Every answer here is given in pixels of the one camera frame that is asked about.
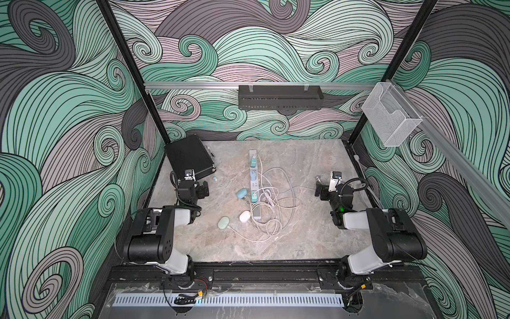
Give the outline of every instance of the swirl pattern wallpaper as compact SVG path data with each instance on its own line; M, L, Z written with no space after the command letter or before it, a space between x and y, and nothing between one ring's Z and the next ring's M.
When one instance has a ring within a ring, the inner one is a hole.
M507 200L509 14L505 1L436 10L394 78ZM354 149L383 206L407 209L427 242L435 270L420 268L445 318L508 319L510 231L453 163L419 129L385 148L367 124Z
M438 9L465 2L441 1ZM111 0L145 81L377 82L421 6L413 0ZM366 91L322 110L240 111L237 91L152 90L171 139L346 139ZM127 130L141 123L143 108Z
M126 130L141 102L119 56L95 0L0 2L2 318L90 317L148 195L163 143L146 116Z

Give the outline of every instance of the gray wave pattern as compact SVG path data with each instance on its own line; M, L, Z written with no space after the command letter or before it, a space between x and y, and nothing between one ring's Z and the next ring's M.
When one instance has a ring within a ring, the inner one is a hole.
M154 95L154 103L160 105L165 100L166 94ZM139 99L134 102L127 111L124 113L122 118L122 139L130 150L136 150L142 143L142 134L140 131L135 129L137 125L142 124L145 121L148 110L145 106L143 99Z
M8 44L0 44L0 132L3 131L7 113L20 91L33 79L49 72L69 69L75 59L74 42L65 24L43 2L13 0L8 6L12 27L30 48L28 52ZM41 20L57 34L55 38L45 28L36 35L31 22Z
M352 94L352 95L324 94L324 101L322 102L322 107L330 108L330 107L344 104L345 102L350 100L353 96L356 96L356 94Z
M51 275L42 283L39 288L39 294L42 294L43 291L45 291L46 294L44 297L36 297L34 291L37 289L37 284L44 272L51 266L62 262L69 265L71 278L67 284L66 292L46 316L46 319L62 318L67 306L74 296L74 293L80 285L83 275L82 256L80 252L73 247L61 247L55 249L37 264L23 289L21 302L26 312L40 313L54 303L55 299L58 297L61 287L63 286L62 277L59 275Z
M444 200L454 233L478 264L510 290L510 265L468 191L448 175L431 173L418 183L418 197L430 211L438 211Z
M395 37L402 37L407 29ZM510 18L481 5L458 5L433 13L418 37L431 60L473 59L491 67L510 92Z
M482 317L497 318L491 291L483 273L472 254L459 242L455 234L442 221L420 210L413 216L413 223L427 247L455 274Z
M188 0L165 18L155 35L180 39L194 34L214 43L222 35L243 27L291 33L306 20L310 0L297 0L292 16L289 2L282 6L280 0L269 0L269 8L272 14L257 0Z

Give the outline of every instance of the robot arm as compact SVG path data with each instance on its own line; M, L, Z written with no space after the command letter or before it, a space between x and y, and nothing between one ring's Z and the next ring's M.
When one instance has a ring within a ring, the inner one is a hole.
M136 212L123 249L127 261L155 265L170 275L189 272L191 257L173 248L173 229L194 222L201 210L196 203L209 195L209 187L207 182L201 186L195 181L193 170L186 173L184 180L172 181L177 183L176 195L182 205Z
M388 264L414 261L427 256L427 246L406 211L401 208L343 214L347 229L369 229L372 245L350 255L350 271L366 275Z

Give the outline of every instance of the tangled cable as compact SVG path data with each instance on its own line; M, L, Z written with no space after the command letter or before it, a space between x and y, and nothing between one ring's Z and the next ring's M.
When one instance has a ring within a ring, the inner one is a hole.
M312 188L302 187L302 186L293 187L292 183L289 179L289 176L283 170L283 168L273 167L273 168L268 169L266 171L266 174L272 170L280 170L284 174L285 178L287 179L287 182L289 183L289 187L290 187L288 190L286 190L282 193L285 193L288 191L292 192L292 197L278 199L278 195L281 193L279 192L278 188L273 187L273 185L267 179L267 177L264 176L262 160L259 158L259 161L260 161L260 165L261 165L261 172L259 173L259 175L261 176L261 182L260 182L261 188L259 188L258 191L261 191L261 192L260 192L260 196L259 196L259 201L256 203L250 204L250 225L252 225L258 232L262 233L263 235L266 235L267 238L261 239L261 240L252 240L252 239L246 238L243 235L241 235L238 231L233 229L230 225L228 226L228 228L230 228L236 234L238 234L242 238L244 238L248 241L251 241L251 242L264 242L264 241L267 241L273 237L279 236L280 233L288 226L288 224L292 220L292 216L294 215L294 209L298 208L300 206L300 205L296 206L296 200L299 200L299 199L296 198L296 196L294 194L294 188L301 187L301 188L305 188L305 189L312 189ZM268 187L264 187L263 180L262 180L263 178L266 179L266 181L269 183ZM286 200L286 199L292 199L291 207L280 205L280 202L282 200ZM269 211L272 213L272 217L266 222L260 222L253 217L253 211L256 210L257 208L262 209L264 207L269 209ZM289 220L285 223L285 225L282 224L282 209L291 209Z

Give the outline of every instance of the green wave pattern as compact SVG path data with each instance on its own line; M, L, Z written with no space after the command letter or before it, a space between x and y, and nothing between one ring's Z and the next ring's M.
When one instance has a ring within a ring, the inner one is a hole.
M284 37L265 28L245 27L232 31L214 43L218 66L229 63L252 63L276 72L290 82L330 82L339 68L338 57L331 51L310 55L306 67ZM320 59L330 63L325 73Z
M218 55L213 46L196 35L187 35L179 41L179 50L191 56L188 47L197 44L202 50L200 60L193 63L155 63L140 69L145 81L184 81L193 76L210 75L218 65Z
M393 29L382 7L373 0L334 0L312 14L297 31L283 37L303 61L317 51L340 52L370 41L360 50L358 59L372 64L390 51Z
M398 68L393 78L404 90L412 89L420 84L427 75L430 67L431 56L430 48L427 43L423 41L416 42L407 54L405 58L406 62L412 61L413 54L419 55L418 65L411 70L406 70L402 67Z
M500 171L510 136L510 103L500 77L478 61L443 59L431 63L418 87L446 107L468 159L503 195L509 193L499 182L510 180Z
M40 169L70 128L91 117L127 110L135 98L128 70L112 60L107 73L111 87L71 72L50 73L27 85L6 120L2 152L23 156Z
M0 284L5 286L9 254L16 234L28 211L42 196L41 178L36 168L25 158L0 154ZM6 291L0 290L0 309L4 308Z
M30 274L45 255L67 244L81 213L94 198L99 196L121 169L125 156L124 147L119 148L115 156L111 147L106 149L101 147L108 139L112 139L117 145L123 145L122 136L114 127L106 126L96 135L94 153L101 164L107 165L105 168L81 175L50 189L25 218L12 249L8 268L6 286L10 293L6 297L9 316L29 317L20 300ZM62 214L69 209L72 213ZM40 236L46 239L45 246L34 240ZM100 264L102 260L96 259L95 262ZM58 274L59 268L59 265L51 266L43 273L41 282L52 274ZM86 297L80 296L81 305L86 303ZM39 313L30 317L44 318L45 316Z
M470 319L466 298L450 268L431 250L428 251L427 258L420 260L420 263L428 266L416 264L420 267L444 317L448 319Z

